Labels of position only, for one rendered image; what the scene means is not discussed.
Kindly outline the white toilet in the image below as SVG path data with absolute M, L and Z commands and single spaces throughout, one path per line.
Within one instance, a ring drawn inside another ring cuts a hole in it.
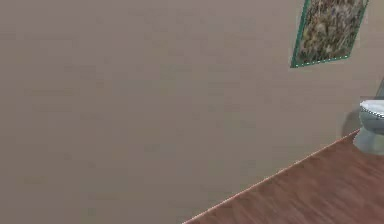
M 384 156 L 384 78 L 373 98 L 359 104 L 361 128 L 353 144 L 362 152 Z

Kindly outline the green framed wall picture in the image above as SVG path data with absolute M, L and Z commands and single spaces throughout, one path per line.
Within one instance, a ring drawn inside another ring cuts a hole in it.
M 370 0 L 305 0 L 291 68 L 347 59 Z

